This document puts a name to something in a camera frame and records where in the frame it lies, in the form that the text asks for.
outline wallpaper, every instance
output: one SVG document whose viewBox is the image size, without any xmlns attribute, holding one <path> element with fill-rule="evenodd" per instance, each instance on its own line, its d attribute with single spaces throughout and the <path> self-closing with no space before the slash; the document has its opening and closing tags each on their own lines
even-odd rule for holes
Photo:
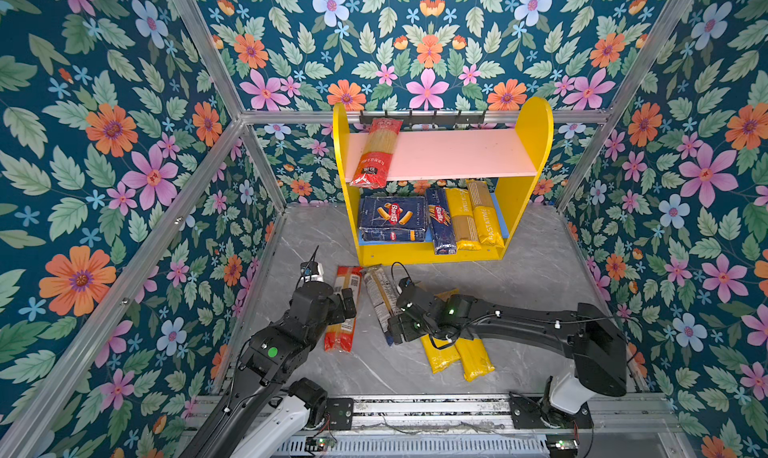
<svg viewBox="0 0 768 458">
<path fill-rule="evenodd" d="M 200 0 L 256 110 L 605 107 L 666 0 Z M 657 90 L 648 74 L 643 88 Z M 264 123 L 288 202 L 341 201 L 330 126 Z M 532 198 L 548 203 L 590 137 L 568 124 Z M 435 182 L 391 184 L 403 193 Z"/>
<path fill-rule="evenodd" d="M 0 40 L 4 434 L 229 118 L 168 0 L 0 0 Z M 238 143 L 41 454 L 170 454 L 253 279 L 265 196 Z"/>
<path fill-rule="evenodd" d="M 768 451 L 768 0 L 695 0 L 568 210 L 706 458 Z"/>
</svg>

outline red pasta package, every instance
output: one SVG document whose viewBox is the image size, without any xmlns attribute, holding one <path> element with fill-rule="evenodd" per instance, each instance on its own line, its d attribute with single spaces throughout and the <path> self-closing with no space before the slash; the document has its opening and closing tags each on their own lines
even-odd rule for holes
<svg viewBox="0 0 768 458">
<path fill-rule="evenodd" d="M 341 293 L 344 288 L 352 289 L 352 299 L 355 300 L 355 309 L 360 296 L 360 282 L 362 281 L 362 267 L 340 266 L 336 271 L 336 282 L 333 286 L 335 293 Z M 347 318 L 344 323 L 333 324 L 326 328 L 325 350 L 352 351 L 352 338 L 355 334 L 355 318 Z"/>
<path fill-rule="evenodd" d="M 389 163 L 395 152 L 397 135 L 402 121 L 389 117 L 377 117 L 373 120 L 366 147 L 362 150 L 360 163 L 357 165 L 352 185 L 372 190 L 386 187 Z"/>
</svg>

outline pink shelf board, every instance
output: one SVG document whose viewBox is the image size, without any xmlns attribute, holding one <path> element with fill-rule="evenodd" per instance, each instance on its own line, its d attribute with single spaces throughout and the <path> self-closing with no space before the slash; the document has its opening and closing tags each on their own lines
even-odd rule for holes
<svg viewBox="0 0 768 458">
<path fill-rule="evenodd" d="M 345 159 L 351 182 L 367 133 L 353 133 Z M 389 181 L 536 176 L 536 167 L 513 129 L 406 131 L 398 136 Z"/>
</svg>

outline marble surface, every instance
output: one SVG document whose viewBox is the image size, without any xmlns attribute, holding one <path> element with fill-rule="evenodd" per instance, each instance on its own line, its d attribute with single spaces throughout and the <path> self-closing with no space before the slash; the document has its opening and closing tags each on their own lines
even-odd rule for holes
<svg viewBox="0 0 768 458">
<path fill-rule="evenodd" d="M 300 263 L 316 245 L 326 281 L 332 283 L 338 266 L 357 263 L 344 207 L 294 207 L 286 218 L 259 301 L 246 317 L 249 336 L 282 316 Z M 528 207 L 503 261 L 413 265 L 408 272 L 434 293 L 457 287 L 508 306 L 557 310 L 576 309 L 580 301 L 598 303 L 554 207 Z M 306 376 L 331 395 L 541 393 L 547 378 L 567 362 L 547 350 L 489 339 L 485 347 L 496 370 L 468 383 L 460 363 L 433 375 L 420 341 L 388 347 L 364 285 L 357 316 L 351 353 L 327 353 L 320 343 L 292 378 Z"/>
</svg>

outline blue pasta box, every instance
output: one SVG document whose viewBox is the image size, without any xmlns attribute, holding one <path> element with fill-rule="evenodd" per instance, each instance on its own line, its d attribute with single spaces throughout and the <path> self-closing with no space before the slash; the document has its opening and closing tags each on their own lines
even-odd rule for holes
<svg viewBox="0 0 768 458">
<path fill-rule="evenodd" d="M 446 190 L 441 187 L 431 187 L 425 194 L 435 254 L 456 254 L 456 238 L 453 234 L 451 214 L 448 212 Z"/>
<path fill-rule="evenodd" d="M 386 196 L 362 199 L 358 223 L 364 241 L 425 240 L 427 201 L 422 196 Z"/>
</svg>

